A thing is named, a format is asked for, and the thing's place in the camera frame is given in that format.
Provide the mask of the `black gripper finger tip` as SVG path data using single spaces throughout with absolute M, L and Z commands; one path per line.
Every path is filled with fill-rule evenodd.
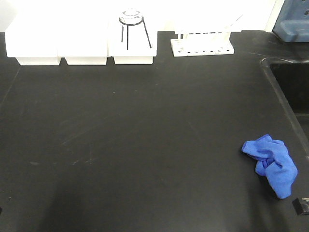
M 308 198 L 296 198 L 292 201 L 293 207 L 297 215 L 309 214 L 309 199 Z

